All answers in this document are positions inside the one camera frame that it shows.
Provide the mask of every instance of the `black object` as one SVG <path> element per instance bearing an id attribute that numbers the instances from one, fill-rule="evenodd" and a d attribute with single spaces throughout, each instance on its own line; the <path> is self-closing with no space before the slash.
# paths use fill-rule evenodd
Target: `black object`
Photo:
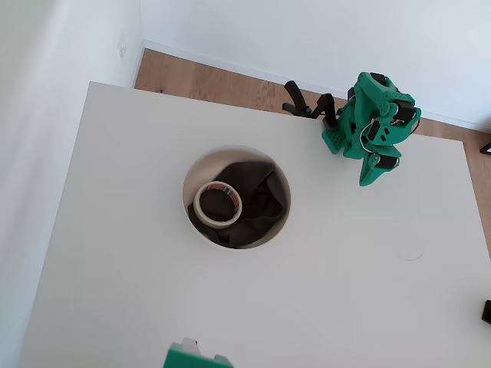
<path id="1" fill-rule="evenodd" d="M 236 208 L 230 196 L 218 189 L 210 189 L 201 193 L 199 205 L 201 209 L 207 209 L 205 215 L 215 221 L 229 221 L 236 213 Z"/>
<path id="2" fill-rule="evenodd" d="M 378 83 L 382 84 L 383 86 L 387 83 L 385 80 L 385 76 L 383 74 L 379 73 L 370 73 L 371 77 L 374 78 Z"/>
<path id="3" fill-rule="evenodd" d="M 484 153 L 486 155 L 491 155 L 491 142 L 489 144 L 486 144 L 483 148 L 481 148 L 481 153 Z"/>
<path id="4" fill-rule="evenodd" d="M 378 120 L 374 120 L 374 122 L 371 124 L 370 131 L 367 134 L 367 138 L 369 140 L 374 140 L 380 128 L 381 128 L 380 122 Z"/>
<path id="5" fill-rule="evenodd" d="M 483 321 L 491 324 L 491 301 L 486 301 L 484 304 Z"/>
<path id="6" fill-rule="evenodd" d="M 397 112 L 394 115 L 395 120 L 402 120 L 405 123 L 411 121 L 414 115 L 416 115 L 416 107 L 411 102 L 407 101 L 394 101 L 397 105 Z"/>
<path id="7" fill-rule="evenodd" d="M 324 125 L 328 130 L 336 130 L 339 128 L 336 120 L 336 109 L 334 98 L 331 94 L 322 94 L 317 100 L 317 107 L 312 109 L 306 104 L 302 95 L 302 91 L 294 80 L 290 80 L 285 84 L 285 89 L 292 98 L 293 104 L 284 103 L 283 110 L 296 115 L 297 117 L 307 117 L 309 119 L 317 119 L 322 113 L 325 115 L 323 119 Z"/>
<path id="8" fill-rule="evenodd" d="M 383 156 L 375 167 L 381 167 L 382 169 L 392 169 L 397 165 L 397 157 Z"/>
<path id="9" fill-rule="evenodd" d="M 312 112 L 311 108 L 307 106 L 300 88 L 298 88 L 297 84 L 293 80 L 286 82 L 285 89 L 292 98 L 294 106 L 290 103 L 284 103 L 283 110 L 288 111 L 289 113 L 292 113 L 298 117 L 303 117 L 304 115 Z"/>
<path id="10" fill-rule="evenodd" d="M 348 90 L 348 99 L 352 98 L 354 95 L 355 95 L 354 87 L 352 87 Z"/>
<path id="11" fill-rule="evenodd" d="M 285 190 L 272 163 L 245 162 L 228 165 L 214 180 L 231 185 L 242 200 L 242 214 L 228 228 L 210 228 L 188 206 L 189 219 L 209 240 L 227 248 L 240 248 L 262 238 L 286 212 Z M 222 214 L 219 203 L 201 202 L 205 214 Z"/>

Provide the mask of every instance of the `wire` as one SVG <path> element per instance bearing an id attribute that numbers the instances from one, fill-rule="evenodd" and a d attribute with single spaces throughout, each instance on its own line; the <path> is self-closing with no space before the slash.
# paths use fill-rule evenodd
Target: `wire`
<path id="1" fill-rule="evenodd" d="M 421 121 L 421 119 L 419 119 L 419 120 L 417 121 L 417 125 L 416 125 L 416 127 L 413 129 L 413 131 L 410 133 L 410 135 L 411 135 L 412 133 L 414 133 L 414 132 L 416 131 L 416 129 L 419 127 L 419 125 L 420 125 L 420 121 Z"/>
<path id="2" fill-rule="evenodd" d="M 374 151 L 370 151 L 368 149 L 365 148 L 365 145 L 363 144 L 363 142 L 361 141 L 361 137 L 363 136 L 363 132 L 368 128 L 368 127 L 371 127 L 372 125 L 374 124 L 374 120 L 372 119 L 372 121 L 365 127 L 363 128 L 363 130 L 361 131 L 360 133 L 360 144 L 361 144 L 361 147 L 367 151 L 368 153 L 374 153 Z"/>

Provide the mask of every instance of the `green object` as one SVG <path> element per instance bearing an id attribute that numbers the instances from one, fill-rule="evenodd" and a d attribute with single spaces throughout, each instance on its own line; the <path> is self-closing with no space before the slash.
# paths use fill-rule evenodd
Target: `green object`
<path id="1" fill-rule="evenodd" d="M 399 165 L 401 154 L 394 144 L 408 138 L 421 118 L 414 104 L 388 77 L 361 73 L 354 95 L 338 111 L 337 126 L 326 123 L 322 137 L 332 153 L 344 148 L 345 157 L 363 159 L 360 185 L 367 186 Z"/>
<path id="2" fill-rule="evenodd" d="M 224 356 L 205 358 L 199 352 L 198 343 L 185 338 L 183 343 L 170 345 L 163 368 L 233 368 L 233 365 Z"/>

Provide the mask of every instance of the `white wall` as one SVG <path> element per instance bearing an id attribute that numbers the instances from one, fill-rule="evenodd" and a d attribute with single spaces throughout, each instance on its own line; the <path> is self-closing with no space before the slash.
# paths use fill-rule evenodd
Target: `white wall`
<path id="1" fill-rule="evenodd" d="M 143 37 L 163 51 L 344 98 L 376 71 L 427 117 L 491 129 L 489 0 L 141 2 Z"/>
<path id="2" fill-rule="evenodd" d="M 142 47 L 139 0 L 1 4 L 2 368 L 21 347 L 89 81 L 132 87 Z"/>

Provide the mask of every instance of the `black cable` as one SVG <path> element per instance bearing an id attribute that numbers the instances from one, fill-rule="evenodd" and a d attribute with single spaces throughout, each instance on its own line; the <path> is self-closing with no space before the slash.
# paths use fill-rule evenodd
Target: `black cable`
<path id="1" fill-rule="evenodd" d="M 419 119 L 419 120 L 417 121 L 417 125 L 416 125 L 416 127 L 413 129 L 413 131 L 411 132 L 411 134 L 412 134 L 412 133 L 414 133 L 414 132 L 416 131 L 416 129 L 419 127 L 419 125 L 420 125 L 420 121 L 421 121 L 421 119 Z"/>

